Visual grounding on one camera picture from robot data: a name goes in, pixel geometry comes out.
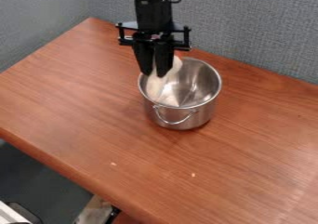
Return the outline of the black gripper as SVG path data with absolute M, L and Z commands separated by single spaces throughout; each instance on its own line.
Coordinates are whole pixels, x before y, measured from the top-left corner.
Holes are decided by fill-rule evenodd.
M 172 68 L 174 49 L 189 51 L 191 48 L 191 29 L 172 20 L 172 5 L 181 2 L 182 0 L 134 0 L 135 21 L 115 25 L 119 44 L 132 46 L 144 75 L 152 72 L 155 57 L 156 74 L 164 77 Z

